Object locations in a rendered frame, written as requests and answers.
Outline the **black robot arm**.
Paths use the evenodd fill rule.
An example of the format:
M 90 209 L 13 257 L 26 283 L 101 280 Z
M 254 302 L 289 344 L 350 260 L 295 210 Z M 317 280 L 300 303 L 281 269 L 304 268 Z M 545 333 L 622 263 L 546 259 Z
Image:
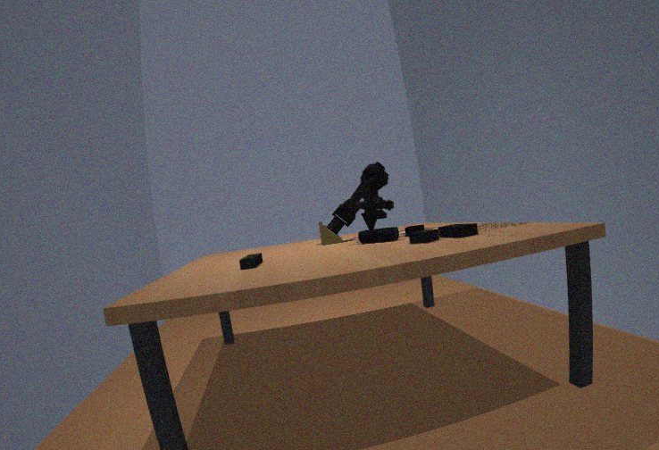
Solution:
M 384 170 L 385 167 L 379 162 L 369 164 L 368 167 L 363 171 L 363 175 L 361 176 L 361 183 L 356 191 L 353 193 L 350 199 L 346 200 L 334 211 L 332 215 L 335 217 L 332 219 L 329 225 L 325 227 L 330 229 L 337 236 L 344 225 L 349 227 L 349 225 L 355 220 L 355 214 L 357 213 L 355 210 L 355 203 L 360 202 L 364 193 L 379 193 L 379 189 L 388 184 L 388 174 L 384 172 Z M 379 206 L 381 210 L 385 208 L 390 211 L 390 209 L 394 207 L 394 204 L 393 201 L 383 200 L 382 196 L 379 198 L 379 196 L 376 195 L 374 197 L 372 206 Z M 342 221 L 339 217 L 344 221 Z

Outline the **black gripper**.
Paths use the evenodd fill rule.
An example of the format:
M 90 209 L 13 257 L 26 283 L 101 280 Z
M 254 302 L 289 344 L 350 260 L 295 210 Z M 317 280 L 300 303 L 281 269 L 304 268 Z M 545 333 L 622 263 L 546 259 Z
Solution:
M 377 192 L 366 192 L 364 193 L 363 199 L 364 201 L 362 202 L 356 202 L 355 203 L 355 210 L 359 211 L 360 209 L 364 209 L 365 212 L 361 213 L 363 216 L 368 229 L 374 229 L 375 224 L 377 219 L 384 219 L 387 218 L 387 213 L 384 212 L 383 210 L 378 210 L 380 209 L 379 206 L 373 207 L 373 200 L 376 195 L 379 195 Z

